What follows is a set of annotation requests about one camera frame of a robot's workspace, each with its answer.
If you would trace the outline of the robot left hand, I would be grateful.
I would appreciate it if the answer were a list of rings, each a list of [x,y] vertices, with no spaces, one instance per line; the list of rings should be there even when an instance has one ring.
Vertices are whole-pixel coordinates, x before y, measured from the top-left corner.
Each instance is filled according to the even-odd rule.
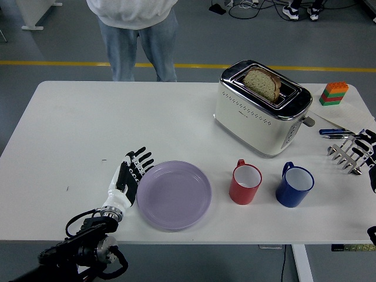
[[[125,210],[134,204],[138,185],[153,167],[153,163],[152,153],[147,152],[146,147],[126,153],[115,171],[108,188],[108,198],[103,206],[114,207],[125,213]]]

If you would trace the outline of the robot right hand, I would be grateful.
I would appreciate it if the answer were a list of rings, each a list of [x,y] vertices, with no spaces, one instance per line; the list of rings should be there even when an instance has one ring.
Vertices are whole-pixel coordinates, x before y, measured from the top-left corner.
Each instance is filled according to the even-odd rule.
[[[367,165],[371,188],[375,192],[375,132],[369,129],[363,130],[355,143],[357,144],[356,153],[360,153],[361,163],[353,168],[351,173],[361,175],[361,167]]]

